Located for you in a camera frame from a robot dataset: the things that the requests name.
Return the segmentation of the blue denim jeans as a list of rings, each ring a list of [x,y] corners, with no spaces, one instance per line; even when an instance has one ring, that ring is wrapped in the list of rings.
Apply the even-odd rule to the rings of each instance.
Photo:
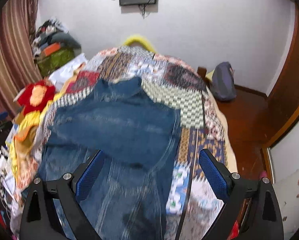
[[[141,78],[98,80],[57,109],[38,175],[60,178],[101,150],[104,163],[81,208],[103,239],[163,239],[181,137],[178,110],[153,102]]]

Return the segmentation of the pile of clothes and boxes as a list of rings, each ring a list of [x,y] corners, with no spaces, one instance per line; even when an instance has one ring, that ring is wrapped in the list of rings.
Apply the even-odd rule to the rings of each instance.
[[[31,44],[34,63],[42,77],[64,66],[81,51],[81,44],[56,18],[46,20]]]

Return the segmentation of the white refrigerator with magnets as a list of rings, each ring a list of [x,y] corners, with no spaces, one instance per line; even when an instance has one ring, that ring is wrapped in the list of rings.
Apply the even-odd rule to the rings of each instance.
[[[280,207],[284,239],[291,239],[299,229],[299,169],[273,187]]]

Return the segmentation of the yellow and tan fleece blanket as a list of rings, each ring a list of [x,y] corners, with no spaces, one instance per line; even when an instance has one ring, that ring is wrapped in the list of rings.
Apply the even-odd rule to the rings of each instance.
[[[43,122],[43,118],[52,103],[53,100],[49,100],[42,111],[31,111],[27,114],[24,113],[25,108],[23,108],[14,119],[18,129],[9,146],[9,158],[15,179],[20,179],[30,165],[30,154],[38,126]]]

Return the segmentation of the red plush toy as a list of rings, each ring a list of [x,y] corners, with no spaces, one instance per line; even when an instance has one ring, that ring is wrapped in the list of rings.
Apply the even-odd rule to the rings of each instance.
[[[17,97],[17,103],[22,107],[23,115],[31,112],[42,112],[47,103],[53,100],[56,87],[53,84],[41,80],[31,83]]]

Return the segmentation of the brown wooden door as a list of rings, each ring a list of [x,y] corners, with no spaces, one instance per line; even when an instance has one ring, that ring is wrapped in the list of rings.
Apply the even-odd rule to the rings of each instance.
[[[291,45],[283,68],[261,112],[263,138],[261,147],[274,144],[288,132],[288,126],[299,119],[299,6]]]

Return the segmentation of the grey blue bag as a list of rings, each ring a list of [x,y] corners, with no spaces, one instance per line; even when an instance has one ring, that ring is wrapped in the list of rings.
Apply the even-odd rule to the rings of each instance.
[[[222,62],[216,66],[210,90],[219,101],[232,101],[236,98],[234,72],[229,62]]]

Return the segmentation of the white cloth on bed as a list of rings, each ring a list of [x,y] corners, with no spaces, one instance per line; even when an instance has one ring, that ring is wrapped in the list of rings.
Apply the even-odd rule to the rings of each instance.
[[[64,64],[64,66],[52,72],[49,76],[49,81],[54,85],[56,91],[59,92],[64,83],[73,76],[74,71],[77,70],[81,64],[87,63],[85,53],[80,53],[74,59]]]

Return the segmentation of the striped brown curtain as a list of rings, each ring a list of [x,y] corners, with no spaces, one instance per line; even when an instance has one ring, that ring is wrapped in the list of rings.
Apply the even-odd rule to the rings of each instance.
[[[0,113],[12,118],[21,89],[41,80],[31,44],[36,34],[38,0],[7,0],[0,11]]]

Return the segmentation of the patchwork patterned bedspread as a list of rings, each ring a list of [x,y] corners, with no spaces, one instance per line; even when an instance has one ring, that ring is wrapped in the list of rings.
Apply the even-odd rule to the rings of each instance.
[[[184,61],[137,47],[118,47],[98,52],[82,67],[64,94],[59,94],[38,126],[30,165],[17,181],[15,200],[23,208],[26,190],[39,177],[42,152],[50,137],[57,109],[85,99],[98,80],[118,83],[141,78],[142,88],[153,102],[178,110],[181,137],[173,165],[166,202],[163,239],[201,239],[221,210],[198,164],[202,148],[236,171],[236,161],[227,134],[227,121],[204,81]]]

